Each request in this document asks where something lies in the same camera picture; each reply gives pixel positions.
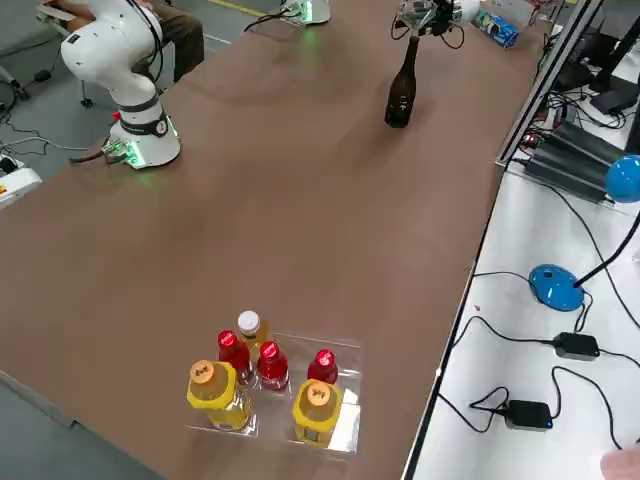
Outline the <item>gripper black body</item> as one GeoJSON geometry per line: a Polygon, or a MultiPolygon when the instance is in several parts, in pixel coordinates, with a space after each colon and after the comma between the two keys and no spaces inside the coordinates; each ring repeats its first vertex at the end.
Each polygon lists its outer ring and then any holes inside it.
{"type": "Polygon", "coordinates": [[[444,34],[458,20],[458,4],[454,0],[428,1],[427,10],[426,34],[444,34]]]}

